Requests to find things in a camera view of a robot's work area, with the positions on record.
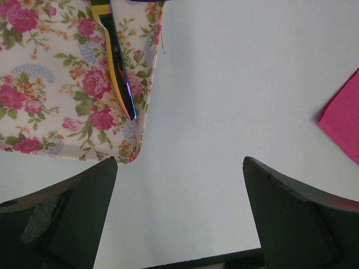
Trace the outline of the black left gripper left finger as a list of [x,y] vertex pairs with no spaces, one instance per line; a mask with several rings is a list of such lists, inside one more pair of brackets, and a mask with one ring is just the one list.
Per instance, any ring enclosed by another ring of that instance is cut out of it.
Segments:
[[1,203],[1,268],[93,268],[117,170],[110,157]]

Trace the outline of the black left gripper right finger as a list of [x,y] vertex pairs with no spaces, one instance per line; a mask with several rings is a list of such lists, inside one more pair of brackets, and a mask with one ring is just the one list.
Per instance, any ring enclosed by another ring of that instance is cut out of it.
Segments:
[[243,176],[267,268],[358,268],[358,202],[253,157]]

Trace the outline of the pink paper napkin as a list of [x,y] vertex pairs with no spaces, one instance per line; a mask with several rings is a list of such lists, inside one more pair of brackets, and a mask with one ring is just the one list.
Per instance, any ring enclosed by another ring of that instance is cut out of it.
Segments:
[[323,107],[317,125],[352,161],[358,163],[358,71]]

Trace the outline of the iridescent rainbow knife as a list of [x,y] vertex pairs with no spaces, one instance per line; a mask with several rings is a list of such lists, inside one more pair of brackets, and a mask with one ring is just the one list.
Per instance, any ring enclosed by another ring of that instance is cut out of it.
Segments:
[[109,73],[119,105],[128,119],[135,120],[137,111],[118,39],[111,1],[91,0],[90,4],[94,21],[104,29]]

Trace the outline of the floral patterned tray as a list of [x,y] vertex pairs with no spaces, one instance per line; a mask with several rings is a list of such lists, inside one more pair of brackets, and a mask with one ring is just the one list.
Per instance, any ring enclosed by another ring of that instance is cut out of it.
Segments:
[[113,90],[89,1],[1,2],[1,150],[118,163],[141,150],[164,2],[113,1],[137,119]]

